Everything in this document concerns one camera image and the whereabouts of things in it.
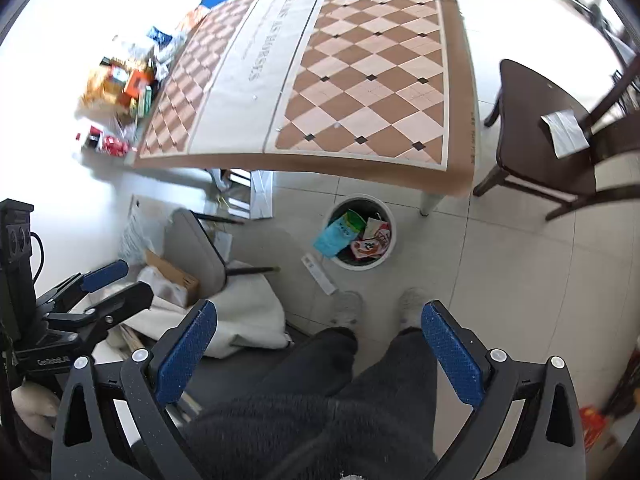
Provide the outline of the white trash bin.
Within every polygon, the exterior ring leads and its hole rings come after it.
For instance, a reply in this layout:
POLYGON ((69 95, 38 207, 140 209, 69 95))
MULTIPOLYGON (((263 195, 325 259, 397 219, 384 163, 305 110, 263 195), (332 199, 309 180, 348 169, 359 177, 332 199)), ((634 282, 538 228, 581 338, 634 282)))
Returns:
POLYGON ((357 194, 332 207, 314 248, 343 269, 363 272, 380 266, 396 240, 390 208, 373 196, 357 194))

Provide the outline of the cardboard box on floor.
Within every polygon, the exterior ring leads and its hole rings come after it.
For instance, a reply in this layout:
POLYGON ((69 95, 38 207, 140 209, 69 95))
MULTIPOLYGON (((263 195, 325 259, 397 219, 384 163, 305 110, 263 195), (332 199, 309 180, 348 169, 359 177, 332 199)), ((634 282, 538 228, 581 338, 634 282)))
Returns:
POLYGON ((200 282, 149 249, 145 263, 151 269, 151 285, 157 296, 178 307, 190 307, 198 299, 200 282))

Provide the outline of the grey padded chair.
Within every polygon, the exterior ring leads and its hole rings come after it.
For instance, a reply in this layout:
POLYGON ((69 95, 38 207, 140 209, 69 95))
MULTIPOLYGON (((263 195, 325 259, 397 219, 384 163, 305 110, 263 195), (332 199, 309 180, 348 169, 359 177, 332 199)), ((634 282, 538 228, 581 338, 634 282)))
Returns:
POLYGON ((207 234, 204 222, 232 226, 244 224, 240 220, 201 214, 186 208, 175 209, 172 212, 165 229, 163 257, 198 280, 198 296, 201 299, 221 292, 230 276, 280 271, 278 266, 228 266, 207 234))

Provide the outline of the person legs dark trousers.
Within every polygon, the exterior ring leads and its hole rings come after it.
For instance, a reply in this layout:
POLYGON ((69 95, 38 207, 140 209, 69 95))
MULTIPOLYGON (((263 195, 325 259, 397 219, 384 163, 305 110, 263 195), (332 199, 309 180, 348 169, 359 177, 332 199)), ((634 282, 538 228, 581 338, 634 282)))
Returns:
POLYGON ((427 293, 398 300, 384 356, 352 370, 363 300, 335 297, 330 327, 307 339, 245 396, 183 431, 209 479, 423 479, 433 451, 437 362, 420 317, 427 293))

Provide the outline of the red cans pack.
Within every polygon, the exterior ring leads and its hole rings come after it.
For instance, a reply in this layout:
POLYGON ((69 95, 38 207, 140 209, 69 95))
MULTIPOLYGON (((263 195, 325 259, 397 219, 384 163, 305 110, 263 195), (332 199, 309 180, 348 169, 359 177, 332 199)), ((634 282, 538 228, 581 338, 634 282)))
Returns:
POLYGON ((82 147, 86 150, 105 154, 112 157, 125 157, 129 152, 129 143, 119 136, 104 133, 99 128, 91 126, 82 147))

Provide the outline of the white cloth on floor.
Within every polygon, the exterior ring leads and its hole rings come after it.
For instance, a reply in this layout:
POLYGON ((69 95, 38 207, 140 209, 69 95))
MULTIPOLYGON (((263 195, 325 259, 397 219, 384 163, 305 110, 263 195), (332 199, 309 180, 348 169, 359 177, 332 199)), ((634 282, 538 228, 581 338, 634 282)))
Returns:
MULTIPOLYGON (((143 268, 138 280, 151 286, 154 298, 151 307, 128 318, 125 325, 160 339, 191 310, 188 290, 169 281, 155 266, 143 268)), ((281 350, 292 344, 282 304, 263 276, 234 276, 208 299, 217 311, 217 328, 205 350, 209 358, 225 359, 245 348, 281 350)))

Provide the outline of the snack package pile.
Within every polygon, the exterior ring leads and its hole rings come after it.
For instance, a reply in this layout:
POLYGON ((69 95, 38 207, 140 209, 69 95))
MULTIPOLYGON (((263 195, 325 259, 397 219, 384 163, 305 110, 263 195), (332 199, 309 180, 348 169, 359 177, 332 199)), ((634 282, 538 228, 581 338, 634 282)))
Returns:
POLYGON ((131 115, 139 102, 145 113, 150 107, 148 97, 157 94, 187 39, 186 32, 169 35, 157 27, 144 35, 115 35, 88 76, 77 113, 86 117, 131 115))

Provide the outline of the white remote on floor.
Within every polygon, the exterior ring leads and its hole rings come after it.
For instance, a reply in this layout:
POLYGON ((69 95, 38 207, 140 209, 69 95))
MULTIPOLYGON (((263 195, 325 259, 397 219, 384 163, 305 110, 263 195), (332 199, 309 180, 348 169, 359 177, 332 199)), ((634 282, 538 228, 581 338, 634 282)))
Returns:
POLYGON ((337 291, 336 286, 330 280, 329 275, 324 272, 320 263, 311 254, 305 254, 302 257, 302 263, 307 269, 311 277, 320 287, 326 296, 332 296, 337 291))

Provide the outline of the teal green plastic bag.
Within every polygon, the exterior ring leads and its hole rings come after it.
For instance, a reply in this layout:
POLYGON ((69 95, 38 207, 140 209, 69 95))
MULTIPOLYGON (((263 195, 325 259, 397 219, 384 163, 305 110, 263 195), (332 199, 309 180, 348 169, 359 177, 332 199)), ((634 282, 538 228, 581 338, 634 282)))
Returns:
POLYGON ((329 224, 314 241, 314 248, 325 257, 333 258, 350 245, 366 227, 360 214, 348 210, 329 224))

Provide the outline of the red white snack bag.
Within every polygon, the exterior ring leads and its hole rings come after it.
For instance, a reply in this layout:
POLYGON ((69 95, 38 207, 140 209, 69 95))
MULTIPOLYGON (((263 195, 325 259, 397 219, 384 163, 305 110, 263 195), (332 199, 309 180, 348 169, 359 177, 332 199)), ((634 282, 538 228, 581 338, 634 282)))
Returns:
POLYGON ((350 243, 352 253, 358 259, 384 256, 392 241, 392 228, 383 220, 370 218, 362 235, 350 243))

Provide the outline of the dark wooden chair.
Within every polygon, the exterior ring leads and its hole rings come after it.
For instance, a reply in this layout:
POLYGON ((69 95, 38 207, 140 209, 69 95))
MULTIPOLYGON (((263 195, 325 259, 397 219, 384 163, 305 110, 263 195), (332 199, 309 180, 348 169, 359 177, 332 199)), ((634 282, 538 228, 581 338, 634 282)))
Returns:
POLYGON ((579 209, 636 200, 638 184, 597 188, 596 167, 639 149, 639 112, 597 123, 639 78, 639 59, 588 112, 557 84, 511 60, 500 63, 501 89, 484 126, 500 124, 496 164, 473 188, 480 197, 496 186, 552 200, 548 221, 579 209))

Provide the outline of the white tissue on chair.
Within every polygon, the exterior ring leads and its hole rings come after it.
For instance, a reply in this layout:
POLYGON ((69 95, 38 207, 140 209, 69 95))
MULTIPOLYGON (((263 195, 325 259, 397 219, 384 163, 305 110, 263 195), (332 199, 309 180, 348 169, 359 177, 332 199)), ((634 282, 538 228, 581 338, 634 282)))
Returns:
POLYGON ((565 158, 589 148, 588 139, 580 128, 574 110, 558 110, 541 119, 549 128, 556 158, 565 158))

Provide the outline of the checkered tablecloth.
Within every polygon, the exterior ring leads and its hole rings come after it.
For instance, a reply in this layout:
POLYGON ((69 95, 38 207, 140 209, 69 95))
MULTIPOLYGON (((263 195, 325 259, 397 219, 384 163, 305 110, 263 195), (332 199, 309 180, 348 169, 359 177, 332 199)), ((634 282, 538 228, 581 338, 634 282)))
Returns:
POLYGON ((463 195, 475 112, 457 0, 228 0, 186 40, 134 162, 463 195))

